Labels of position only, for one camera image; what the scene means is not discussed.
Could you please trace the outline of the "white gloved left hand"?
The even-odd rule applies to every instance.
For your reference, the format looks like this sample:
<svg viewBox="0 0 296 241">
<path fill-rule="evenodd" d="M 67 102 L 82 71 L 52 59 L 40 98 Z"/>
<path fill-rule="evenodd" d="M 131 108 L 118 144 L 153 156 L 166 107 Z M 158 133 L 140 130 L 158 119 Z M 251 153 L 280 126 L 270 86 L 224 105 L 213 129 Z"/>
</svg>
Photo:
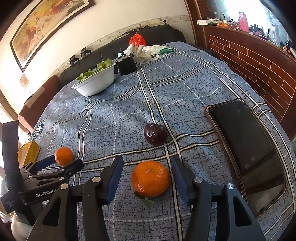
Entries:
<svg viewBox="0 0 296 241">
<path fill-rule="evenodd" d="M 14 213 L 11 222 L 11 231 L 16 241 L 26 241 L 32 228 L 31 225 L 20 222 Z"/>
</svg>

